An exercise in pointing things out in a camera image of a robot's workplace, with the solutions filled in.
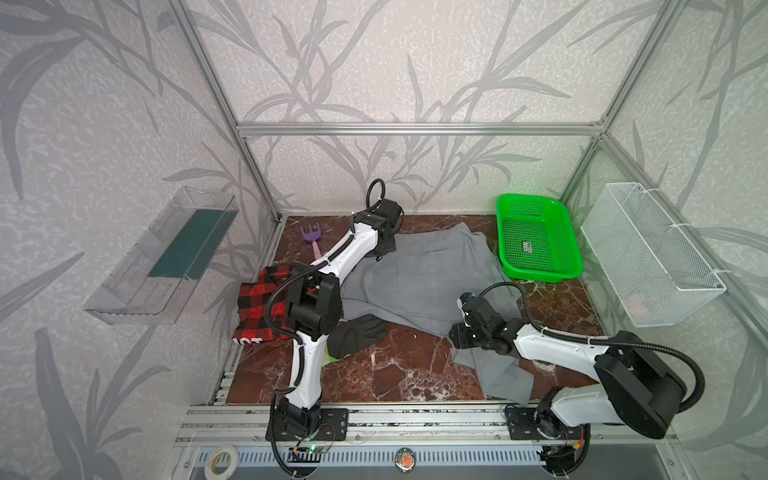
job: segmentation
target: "brown marble surface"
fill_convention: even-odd
[[[400,233],[445,230],[461,222],[483,232],[488,247],[498,253],[498,230],[493,215],[410,215]],[[345,217],[291,217],[280,239],[276,263],[311,263],[312,247],[300,232],[320,223],[320,251],[327,251],[348,230]],[[602,329],[578,279],[560,283],[523,282],[535,319],[551,328],[588,335]],[[272,391],[287,386],[291,342],[246,345],[237,367],[229,403],[268,403]],[[587,376],[543,362],[522,360],[520,366],[534,374],[531,399],[541,399],[552,386],[584,386]],[[451,361],[447,339],[396,324],[381,342],[323,368],[324,402],[393,402],[419,400],[481,400],[485,395],[475,371]]]

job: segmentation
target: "pink handle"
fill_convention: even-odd
[[[312,242],[312,251],[315,253],[315,260],[319,260],[323,256],[320,254],[320,247],[317,246],[317,242]]]

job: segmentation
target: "roll of tape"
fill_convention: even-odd
[[[223,472],[216,473],[214,468],[224,454],[230,456],[230,464]],[[232,476],[235,470],[237,470],[239,464],[240,457],[238,456],[237,449],[234,445],[228,443],[219,445],[219,448],[214,450],[214,453],[210,454],[208,460],[205,462],[205,480],[227,480]]]

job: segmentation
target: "plaid shirt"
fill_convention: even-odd
[[[272,293],[290,277],[293,266],[267,266],[256,283],[240,285],[240,296],[237,298],[237,312],[240,315],[240,325],[232,335],[235,343],[262,343],[288,338],[277,335],[264,322],[263,308]],[[272,308],[273,323],[286,328],[285,301],[275,303]]]

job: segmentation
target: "green sheet in tray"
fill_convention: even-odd
[[[236,215],[227,210],[195,210],[149,276],[199,280]]]

